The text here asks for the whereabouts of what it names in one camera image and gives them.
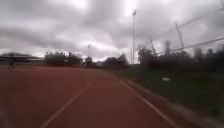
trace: sky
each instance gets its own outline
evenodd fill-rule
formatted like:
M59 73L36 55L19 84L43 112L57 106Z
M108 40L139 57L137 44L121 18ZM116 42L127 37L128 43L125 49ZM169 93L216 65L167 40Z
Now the sky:
M44 56L49 50L90 55L95 60L124 53L130 58L133 17L136 51L158 52L164 42L180 47L175 24L221 8L220 0L0 0L0 53L16 51ZM224 12L211 14L181 28L185 46L224 36Z

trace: person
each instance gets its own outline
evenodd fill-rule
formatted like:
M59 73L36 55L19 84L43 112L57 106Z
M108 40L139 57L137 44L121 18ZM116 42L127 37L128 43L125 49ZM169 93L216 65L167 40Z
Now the person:
M9 61L9 69L10 68L15 68L15 61L16 61L16 58L14 57L14 55L13 54L10 54L10 61Z

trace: cloudy sky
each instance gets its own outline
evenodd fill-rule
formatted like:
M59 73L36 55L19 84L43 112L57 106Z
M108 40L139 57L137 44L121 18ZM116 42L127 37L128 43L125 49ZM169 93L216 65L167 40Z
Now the cloudy sky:
M158 34L219 8L220 0L0 0L0 53L43 56L47 50L63 49L97 59L129 55L134 9L136 47L151 36L162 51L165 40L171 40L173 48L179 40L176 31ZM185 45L224 36L224 13L181 31Z

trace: pole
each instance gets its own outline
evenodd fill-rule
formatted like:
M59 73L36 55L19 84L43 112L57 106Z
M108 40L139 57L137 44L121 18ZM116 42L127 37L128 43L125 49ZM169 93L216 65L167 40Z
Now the pole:
M132 64L135 63L135 16L136 16L136 10L133 12L133 48L132 48Z
M220 0L220 3L221 3L221 9L224 9L224 2L223 2L223 0Z
M90 44L88 45L88 57L90 56Z
M132 64L132 48L130 47L130 64Z
M156 49L155 49L155 47L154 47L154 44L153 44L152 38L150 38L150 37L149 37L149 40L150 40L150 43L151 43L151 46L152 46L152 51L153 51L153 54L154 54L155 56L157 56L157 55L156 55Z
M180 38L181 52L183 52L184 51L184 41L183 41L182 33L181 33L177 23L176 23L176 30L177 30L177 33L178 33L179 38Z

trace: white lane line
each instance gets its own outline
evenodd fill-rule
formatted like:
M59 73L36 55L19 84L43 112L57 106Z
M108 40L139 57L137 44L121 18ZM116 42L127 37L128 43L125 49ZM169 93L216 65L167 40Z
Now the white lane line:
M94 80L91 80L86 84L86 87L81 90L77 95L72 97L64 106L57 110L53 115L51 115L39 128L46 128L54 119L56 119L74 100L76 100L83 92L92 84Z
M146 105L148 105L150 108L152 108L158 115L160 115L164 120L166 120L172 127L174 128L180 128L177 126L168 116L166 116L161 110L156 108L151 102L149 102L147 99L143 98L139 94L137 94L133 89L131 89L126 83L124 83L122 80L119 80L126 88L128 88L132 94L137 95L137 97L143 101Z

